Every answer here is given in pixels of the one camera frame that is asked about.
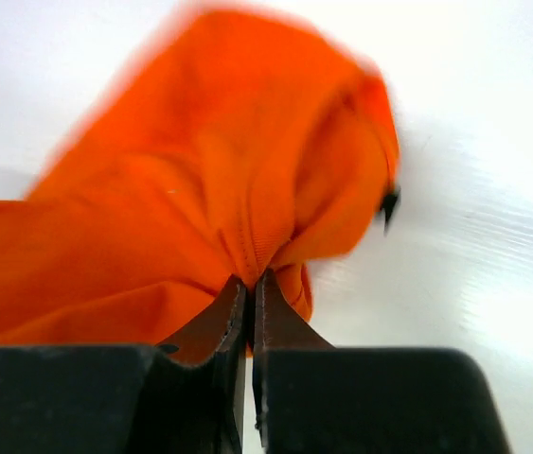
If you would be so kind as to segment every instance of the orange garment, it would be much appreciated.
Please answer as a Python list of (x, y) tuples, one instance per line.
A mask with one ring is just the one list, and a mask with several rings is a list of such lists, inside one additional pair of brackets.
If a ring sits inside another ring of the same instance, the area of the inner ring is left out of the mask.
[(298, 26), (203, 13), (0, 201), (0, 344), (157, 343), (267, 267), (309, 318), (306, 260), (352, 249), (397, 160), (375, 69)]

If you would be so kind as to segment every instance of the orange shirt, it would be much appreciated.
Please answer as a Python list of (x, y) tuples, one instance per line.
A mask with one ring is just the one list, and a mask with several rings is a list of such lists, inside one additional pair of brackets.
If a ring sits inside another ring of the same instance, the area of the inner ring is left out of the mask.
[(395, 178), (382, 78), (299, 26), (203, 13), (24, 201), (0, 201), (0, 344), (157, 343), (231, 273), (347, 253)]

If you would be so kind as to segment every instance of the orange sleeve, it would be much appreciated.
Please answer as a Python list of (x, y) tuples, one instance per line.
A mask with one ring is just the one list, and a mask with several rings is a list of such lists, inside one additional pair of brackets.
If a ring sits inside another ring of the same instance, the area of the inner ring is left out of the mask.
[(318, 35), (217, 10), (154, 48), (0, 201), (0, 343), (156, 343), (268, 267), (309, 318), (306, 260), (349, 252), (394, 180), (379, 73)]

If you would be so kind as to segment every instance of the orange cloth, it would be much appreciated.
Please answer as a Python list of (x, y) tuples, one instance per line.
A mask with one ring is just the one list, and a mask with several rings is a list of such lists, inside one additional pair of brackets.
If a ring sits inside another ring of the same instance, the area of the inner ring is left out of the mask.
[(305, 261), (352, 249), (397, 160), (375, 69), (298, 26), (201, 14), (0, 201), (0, 344), (156, 343), (267, 267), (309, 318)]

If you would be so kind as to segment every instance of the white surface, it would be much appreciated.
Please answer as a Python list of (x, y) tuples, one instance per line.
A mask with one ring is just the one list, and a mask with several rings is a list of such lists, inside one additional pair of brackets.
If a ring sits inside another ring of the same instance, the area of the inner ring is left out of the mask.
[[(313, 326), (343, 345), (467, 351), (514, 452), (533, 453), (533, 1), (264, 3), (381, 66), (403, 143), (390, 234), (374, 225), (351, 256), (313, 264)], [(0, 198), (22, 193), (171, 6), (0, 0)]]

